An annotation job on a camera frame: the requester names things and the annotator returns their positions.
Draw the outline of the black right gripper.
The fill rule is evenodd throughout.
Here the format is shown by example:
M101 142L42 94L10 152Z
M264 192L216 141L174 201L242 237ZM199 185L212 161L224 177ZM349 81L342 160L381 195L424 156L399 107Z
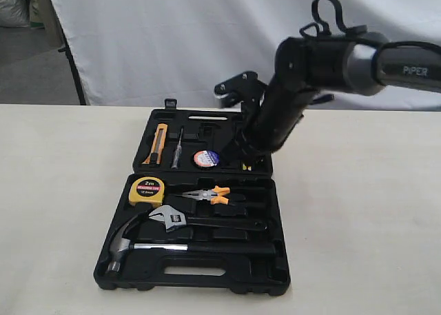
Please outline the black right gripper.
M225 164L232 161L240 161L245 165L255 165L267 156L271 156L269 150L260 148L253 135L249 135L252 122L256 120L257 114L260 112L260 104L248 105L241 103L241 116L243 124L235 131L232 139L220 151L221 161Z

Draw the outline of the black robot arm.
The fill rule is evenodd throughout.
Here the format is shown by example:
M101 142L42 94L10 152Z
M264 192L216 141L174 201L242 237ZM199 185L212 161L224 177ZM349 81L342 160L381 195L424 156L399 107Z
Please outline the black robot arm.
M276 50L269 83L246 71L215 86L223 107L246 107L244 124L220 157L250 164L278 151L323 90L373 96L387 86L439 92L440 46L390 42L375 32L288 37Z

